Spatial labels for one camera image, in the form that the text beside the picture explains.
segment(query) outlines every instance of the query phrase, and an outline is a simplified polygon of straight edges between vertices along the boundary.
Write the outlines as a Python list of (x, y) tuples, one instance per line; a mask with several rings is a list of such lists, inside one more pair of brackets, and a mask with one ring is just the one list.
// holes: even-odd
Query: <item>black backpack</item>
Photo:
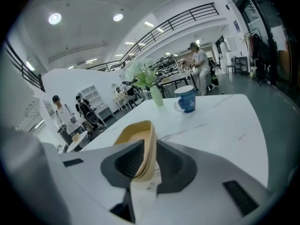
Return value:
[(89, 112), (92, 111), (92, 109), (90, 108), (90, 106), (88, 106), (85, 102), (81, 101), (79, 103), (79, 111), (83, 116), (86, 116)]

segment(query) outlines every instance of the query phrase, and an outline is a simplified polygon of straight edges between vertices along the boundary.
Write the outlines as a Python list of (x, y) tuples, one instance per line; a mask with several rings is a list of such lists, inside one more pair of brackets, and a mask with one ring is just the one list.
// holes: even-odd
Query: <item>white shirt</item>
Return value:
[(198, 63), (198, 62), (202, 62), (204, 61), (204, 63), (201, 65), (202, 66), (209, 66), (209, 62), (208, 62), (208, 58), (206, 56), (206, 53), (205, 51), (203, 51), (202, 49), (199, 49), (198, 52), (195, 52), (194, 55), (193, 55), (193, 60), (195, 60), (195, 63)]
[(120, 86), (120, 90), (121, 91), (128, 91), (129, 89), (131, 89), (132, 87), (130, 85), (126, 85), (126, 84), (122, 84)]
[(78, 125), (77, 123), (72, 123), (70, 122), (70, 116), (73, 113), (72, 110), (70, 109), (70, 107), (67, 105), (66, 106), (63, 104), (61, 106), (60, 109), (57, 109), (57, 114), (56, 115), (56, 123), (57, 125), (60, 124), (61, 122), (63, 122), (66, 126), (67, 126), (67, 132), (68, 133), (72, 133), (74, 132), (76, 129), (78, 129)]

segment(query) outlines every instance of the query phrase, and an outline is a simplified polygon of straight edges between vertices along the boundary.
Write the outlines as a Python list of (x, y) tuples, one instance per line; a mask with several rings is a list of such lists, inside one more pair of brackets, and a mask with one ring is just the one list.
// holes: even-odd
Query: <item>mug handle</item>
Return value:
[(179, 102), (179, 100), (181, 99), (181, 97), (176, 97), (176, 99), (177, 99), (177, 101), (174, 103), (174, 109), (175, 109), (176, 111), (178, 111), (178, 112), (184, 112), (185, 110), (184, 110), (184, 109), (181, 109), (181, 108), (179, 107), (179, 104), (178, 104), (178, 102)]

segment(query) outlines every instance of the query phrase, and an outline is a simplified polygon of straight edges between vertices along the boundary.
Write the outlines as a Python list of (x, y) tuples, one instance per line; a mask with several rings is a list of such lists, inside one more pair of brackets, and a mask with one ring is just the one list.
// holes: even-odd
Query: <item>man in white shirt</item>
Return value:
[(194, 52), (191, 63), (193, 63), (197, 69), (197, 71), (192, 73), (192, 75), (199, 76), (201, 96), (205, 96), (207, 87), (206, 78), (210, 73), (210, 64), (208, 62), (208, 58), (205, 51), (200, 49), (196, 43), (191, 43), (189, 49)]
[(67, 126), (67, 131), (71, 136), (74, 136), (76, 133), (83, 133), (83, 129), (79, 125), (78, 121), (76, 121), (76, 118), (72, 116), (73, 112), (70, 107), (66, 104), (61, 104), (60, 98), (57, 95), (53, 96), (52, 101), (57, 106), (57, 110), (55, 112), (57, 125), (63, 122)]

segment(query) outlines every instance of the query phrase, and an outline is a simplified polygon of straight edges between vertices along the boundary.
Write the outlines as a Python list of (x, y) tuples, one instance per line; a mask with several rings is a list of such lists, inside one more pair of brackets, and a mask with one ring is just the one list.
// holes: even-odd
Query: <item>blue mug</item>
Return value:
[(191, 85), (183, 86), (175, 90), (175, 110), (184, 113), (190, 113), (195, 110), (196, 96), (194, 93), (194, 87)]

